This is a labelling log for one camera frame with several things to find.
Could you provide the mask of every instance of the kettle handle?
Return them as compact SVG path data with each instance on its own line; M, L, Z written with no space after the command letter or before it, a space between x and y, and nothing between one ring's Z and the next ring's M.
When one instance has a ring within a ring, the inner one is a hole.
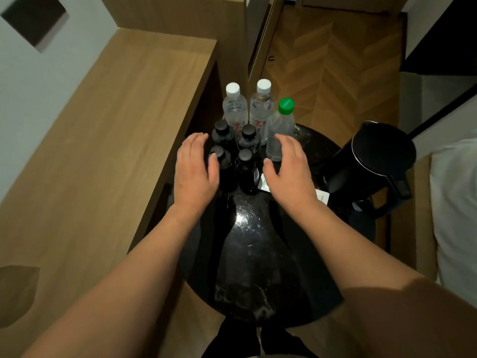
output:
M371 219L378 219L386 216L401 203L413 197L405 176L400 178L387 176L386 179L389 186L389 192L387 194L387 202L384 205L376 208L371 202L371 199L356 202L356 205L363 211L363 213Z

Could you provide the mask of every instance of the black marble table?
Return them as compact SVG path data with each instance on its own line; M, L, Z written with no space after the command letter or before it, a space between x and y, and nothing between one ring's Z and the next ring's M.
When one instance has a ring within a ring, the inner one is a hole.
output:
M295 138L311 166L339 150L327 137L301 125ZM334 207L332 199L329 206L374 241L373 220L351 208ZM228 194L219 191L190 234L179 267L207 304L256 325L307 324L343 301L312 242L267 192L246 195L239 187Z

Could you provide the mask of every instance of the wooden floor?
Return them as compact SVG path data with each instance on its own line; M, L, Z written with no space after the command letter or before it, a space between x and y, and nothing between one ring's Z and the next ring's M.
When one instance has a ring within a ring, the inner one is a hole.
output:
M277 98L295 100L297 123L344 145L361 122L396 125L402 20L370 14L286 5L263 72ZM378 203L383 196L377 196ZM383 244L384 221L377 243ZM179 278L173 304L155 339L160 358L199 358L224 317ZM355 315L343 305L309 325L289 329L321 358L370 357Z

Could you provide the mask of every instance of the hand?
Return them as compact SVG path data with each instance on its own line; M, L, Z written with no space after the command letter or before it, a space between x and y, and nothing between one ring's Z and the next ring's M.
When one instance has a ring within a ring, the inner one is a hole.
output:
M174 204L197 219L214 197L219 182L217 155L210 156L208 173L204 164L207 138L207 133L191 134L177 151Z
M303 209L317 204L315 186L305 152L300 143L288 135L276 134L283 155L280 173L275 173L273 162L263 161L263 174L276 201L295 220Z

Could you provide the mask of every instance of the paper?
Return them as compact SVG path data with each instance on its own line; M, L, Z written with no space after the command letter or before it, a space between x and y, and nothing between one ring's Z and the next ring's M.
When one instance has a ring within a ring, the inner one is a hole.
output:
M265 180L265 175L262 174L259 180L259 189L265 192L270 192L270 188L267 185L267 181ZM316 189L316 197L323 202L325 205L328 204L328 199L330 198L330 194L325 191L321 191Z

